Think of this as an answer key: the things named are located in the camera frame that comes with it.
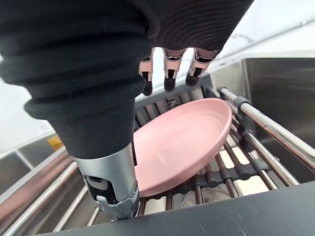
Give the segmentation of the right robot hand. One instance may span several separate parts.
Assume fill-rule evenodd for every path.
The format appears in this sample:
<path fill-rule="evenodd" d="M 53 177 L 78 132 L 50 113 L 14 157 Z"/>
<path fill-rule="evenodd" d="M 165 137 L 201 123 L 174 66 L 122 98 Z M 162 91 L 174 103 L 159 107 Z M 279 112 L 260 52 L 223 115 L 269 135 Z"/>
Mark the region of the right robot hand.
<path fill-rule="evenodd" d="M 26 112 L 48 121 L 89 192 L 114 220 L 139 204 L 133 147 L 139 65 L 154 47 L 216 57 L 250 0 L 3 0 L 0 76 L 25 87 Z"/>

